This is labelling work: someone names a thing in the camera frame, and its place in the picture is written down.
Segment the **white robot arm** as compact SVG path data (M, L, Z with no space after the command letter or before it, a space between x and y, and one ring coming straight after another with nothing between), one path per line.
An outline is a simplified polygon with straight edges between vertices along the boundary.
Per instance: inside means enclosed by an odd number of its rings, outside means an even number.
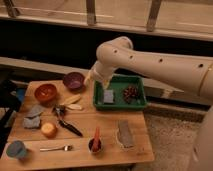
M87 79L104 87L121 68L209 100L211 108L202 121L187 171L213 171L213 59L135 51L125 36L100 44L96 57Z

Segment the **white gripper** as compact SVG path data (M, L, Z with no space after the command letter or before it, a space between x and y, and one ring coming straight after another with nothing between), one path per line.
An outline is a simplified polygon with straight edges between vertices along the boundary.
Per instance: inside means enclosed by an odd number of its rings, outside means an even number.
M106 65L100 61L96 61L92 66L90 73L86 75L83 83L85 86L87 86L92 78L93 80L103 83L104 89L108 89L110 80L112 79L116 70L116 67Z

